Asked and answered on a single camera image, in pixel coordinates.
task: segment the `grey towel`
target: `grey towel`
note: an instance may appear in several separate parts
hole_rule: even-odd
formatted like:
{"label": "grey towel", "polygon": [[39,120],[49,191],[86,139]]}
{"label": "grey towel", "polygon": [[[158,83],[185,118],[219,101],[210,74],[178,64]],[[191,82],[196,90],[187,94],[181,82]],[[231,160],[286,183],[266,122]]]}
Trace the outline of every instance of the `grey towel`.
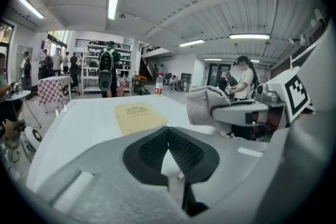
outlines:
{"label": "grey towel", "polygon": [[190,89],[186,95],[188,118],[192,125],[208,125],[216,128],[220,135],[231,131],[231,125],[217,122],[211,110],[217,106],[230,105],[229,99],[219,88],[203,86]]}

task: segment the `door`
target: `door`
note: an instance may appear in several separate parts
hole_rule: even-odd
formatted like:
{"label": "door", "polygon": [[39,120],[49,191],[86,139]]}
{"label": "door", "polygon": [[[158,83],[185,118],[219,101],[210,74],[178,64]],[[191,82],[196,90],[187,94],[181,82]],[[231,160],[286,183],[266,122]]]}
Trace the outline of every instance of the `door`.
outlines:
{"label": "door", "polygon": [[207,85],[218,87],[221,79],[225,79],[226,72],[229,72],[231,65],[224,63],[212,63],[209,68]]}

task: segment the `hand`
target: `hand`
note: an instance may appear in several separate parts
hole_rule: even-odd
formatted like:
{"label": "hand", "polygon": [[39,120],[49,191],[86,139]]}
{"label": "hand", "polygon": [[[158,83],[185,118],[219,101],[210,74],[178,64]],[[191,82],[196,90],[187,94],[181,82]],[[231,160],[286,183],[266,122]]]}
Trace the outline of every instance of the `hand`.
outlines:
{"label": "hand", "polygon": [[5,87],[6,91],[10,91],[12,88],[13,88],[12,85],[7,85],[7,86]]}

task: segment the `table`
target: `table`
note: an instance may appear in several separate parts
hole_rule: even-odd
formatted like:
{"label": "table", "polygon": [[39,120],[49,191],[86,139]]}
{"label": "table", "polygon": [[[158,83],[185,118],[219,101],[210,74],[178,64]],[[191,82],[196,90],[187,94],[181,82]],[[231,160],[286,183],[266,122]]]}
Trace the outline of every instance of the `table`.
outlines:
{"label": "table", "polygon": [[68,85],[69,87],[69,98],[71,100],[71,77],[70,76],[57,76],[49,77],[45,79],[40,79],[38,81],[38,100],[39,104],[43,104],[47,111],[46,103],[49,102],[59,102],[64,103],[64,96],[62,89]]}
{"label": "table", "polygon": [[[215,134],[210,126],[190,125],[186,106],[166,96],[142,95],[117,98],[72,100],[44,136],[31,163],[26,186],[36,192],[55,171],[79,154],[101,142],[121,137],[114,107],[143,102],[168,120],[167,126],[183,127],[205,134]],[[168,151],[162,173],[179,173]]]}
{"label": "table", "polygon": [[[25,97],[27,97],[28,95],[31,94],[31,91],[28,91],[28,90],[25,90],[25,91],[22,91],[22,93],[14,93],[11,98],[6,98],[6,101],[15,101],[15,100],[18,100],[18,99],[23,99],[24,102],[26,103],[30,113],[32,114],[32,116],[34,117],[35,121],[38,123],[38,126],[37,127],[42,127],[41,124],[39,123],[39,121],[36,119],[35,115],[33,114],[33,112],[30,110],[30,107],[28,106],[28,103],[25,99]],[[24,107],[22,106],[22,118],[25,119],[25,113],[24,113]]]}
{"label": "table", "polygon": [[137,79],[137,78],[132,78],[132,87],[131,87],[131,92],[132,92],[132,88],[133,88],[133,92],[135,93],[135,86],[143,86],[142,82],[143,81],[147,81],[146,79]]}

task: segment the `white table surface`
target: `white table surface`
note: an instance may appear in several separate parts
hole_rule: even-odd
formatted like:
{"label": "white table surface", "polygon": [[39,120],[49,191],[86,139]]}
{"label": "white table surface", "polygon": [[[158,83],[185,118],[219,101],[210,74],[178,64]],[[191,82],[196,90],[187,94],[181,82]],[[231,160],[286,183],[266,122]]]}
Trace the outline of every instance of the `white table surface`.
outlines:
{"label": "white table surface", "polygon": [[28,90],[22,91],[22,93],[14,93],[12,95],[12,98],[9,98],[9,99],[6,98],[6,101],[14,101],[17,99],[22,99],[30,94],[31,94],[31,91],[28,91]]}
{"label": "white table surface", "polygon": [[[72,100],[43,138],[31,163],[26,186],[37,191],[47,177],[85,150],[121,137],[114,107],[140,102],[148,104],[166,118],[167,126],[183,127],[203,132],[205,135],[216,132],[210,126],[190,125],[185,105],[164,95]],[[168,151],[163,161],[162,173],[168,175],[176,172],[179,172],[179,168]]]}

